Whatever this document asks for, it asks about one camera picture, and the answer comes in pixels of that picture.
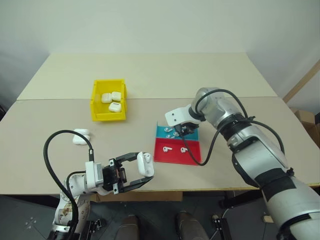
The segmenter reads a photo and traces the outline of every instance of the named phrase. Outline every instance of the plastic bin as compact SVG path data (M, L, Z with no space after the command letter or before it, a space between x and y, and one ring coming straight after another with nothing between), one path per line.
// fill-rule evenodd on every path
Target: plastic bin
M102 103L104 93L121 92L121 112L109 111L110 103ZM92 121L120 121L126 120L127 89L124 79L95 80L91 95L90 108Z

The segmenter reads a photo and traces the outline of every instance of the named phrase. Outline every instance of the white wall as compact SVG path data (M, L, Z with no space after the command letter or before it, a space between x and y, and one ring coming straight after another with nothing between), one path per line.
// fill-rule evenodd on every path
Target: white wall
M287 103L289 107L320 113L320 72Z
M0 103L52 52L247 52L284 96L320 56L319 12L319 0L2 0Z

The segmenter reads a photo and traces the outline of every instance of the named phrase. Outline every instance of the dark floor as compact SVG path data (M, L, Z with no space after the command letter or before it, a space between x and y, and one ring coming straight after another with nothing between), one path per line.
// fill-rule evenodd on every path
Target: dark floor
M107 226L97 231L92 240L113 240L123 218L129 214L139 217L145 240L176 240L174 217L186 210L202 224L208 236L215 229L213 214L224 210L218 205L223 196L184 196L182 202L107 202L92 203L90 220L104 218ZM225 214L233 240L275 240L277 229L262 222L266 207L262 199L229 209ZM0 239L43 240L50 232L55 209L0 196Z

